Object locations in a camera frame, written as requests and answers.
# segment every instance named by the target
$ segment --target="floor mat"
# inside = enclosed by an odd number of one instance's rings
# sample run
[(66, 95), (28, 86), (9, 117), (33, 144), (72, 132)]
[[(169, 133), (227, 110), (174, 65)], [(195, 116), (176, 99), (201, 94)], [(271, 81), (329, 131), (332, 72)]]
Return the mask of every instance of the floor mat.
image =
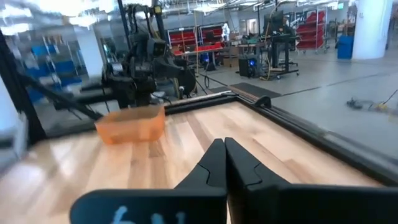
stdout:
[(257, 98), (262, 97), (262, 96), (268, 96), (269, 98), (276, 98), (282, 96), (279, 93), (276, 93), (274, 91), (266, 90), (264, 88), (248, 84), (248, 83), (238, 83), (230, 86), (222, 86), (218, 88), (213, 88), (210, 89), (211, 92), (213, 93), (220, 93), (222, 91), (228, 91), (228, 90), (238, 90), (242, 93), (246, 93), (248, 95), (255, 96)]

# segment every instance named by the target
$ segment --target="blue trash can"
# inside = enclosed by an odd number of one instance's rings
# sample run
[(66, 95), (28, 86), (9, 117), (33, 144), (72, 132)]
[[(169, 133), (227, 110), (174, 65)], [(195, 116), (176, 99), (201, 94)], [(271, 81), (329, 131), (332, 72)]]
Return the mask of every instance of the blue trash can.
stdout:
[(338, 39), (337, 58), (351, 59), (353, 56), (354, 37), (342, 35)]

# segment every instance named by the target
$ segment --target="workbench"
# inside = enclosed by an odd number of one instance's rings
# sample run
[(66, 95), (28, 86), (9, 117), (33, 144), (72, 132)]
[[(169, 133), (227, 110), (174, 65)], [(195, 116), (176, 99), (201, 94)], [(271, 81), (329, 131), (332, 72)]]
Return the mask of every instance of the workbench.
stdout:
[(222, 94), (174, 103), (213, 106), (168, 115), (156, 142), (107, 146), (95, 131), (40, 142), (0, 180), (0, 222), (69, 223), (72, 203), (96, 189), (172, 189), (225, 137), (291, 183), (381, 186), (241, 102), (214, 103), (232, 99)]

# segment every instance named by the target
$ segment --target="orange plastic bin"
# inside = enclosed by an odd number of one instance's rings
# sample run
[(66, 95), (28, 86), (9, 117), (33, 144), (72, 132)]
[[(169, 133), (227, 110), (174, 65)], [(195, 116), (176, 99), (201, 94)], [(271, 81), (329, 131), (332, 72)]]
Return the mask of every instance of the orange plastic bin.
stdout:
[(95, 123), (105, 144), (156, 141), (164, 132), (163, 106), (143, 106), (111, 112)]

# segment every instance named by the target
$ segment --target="gray floor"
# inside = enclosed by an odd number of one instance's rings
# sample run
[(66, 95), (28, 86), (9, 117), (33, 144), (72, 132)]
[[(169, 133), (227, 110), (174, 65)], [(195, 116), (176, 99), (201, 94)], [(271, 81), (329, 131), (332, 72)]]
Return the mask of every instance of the gray floor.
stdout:
[[(272, 100), (274, 106), (332, 134), (374, 149), (378, 156), (398, 161), (398, 144), (395, 142), (398, 137), (398, 118), (393, 119), (382, 113), (354, 111), (345, 105), (351, 97), (384, 101), (398, 89), (398, 47), (392, 46), (384, 58), (377, 60), (337, 60), (334, 49), (327, 54), (293, 54), (292, 58), (299, 64), (298, 77), (291, 74), (280, 80), (260, 81), (240, 77), (235, 73), (237, 68), (222, 67), (210, 72), (209, 76), (227, 85), (247, 82), (280, 93), (281, 97)], [(204, 86), (202, 77), (199, 81)], [(210, 82), (210, 88), (219, 86), (219, 83)], [(397, 105), (398, 95), (389, 103), (391, 107)], [(104, 104), (92, 107), (106, 112)], [(118, 109), (115, 102), (110, 103), (110, 108)], [(46, 116), (55, 113), (51, 106), (38, 110), (41, 120), (48, 125), (58, 125), (60, 117), (62, 121), (76, 120), (67, 111), (57, 112), (53, 118)]]

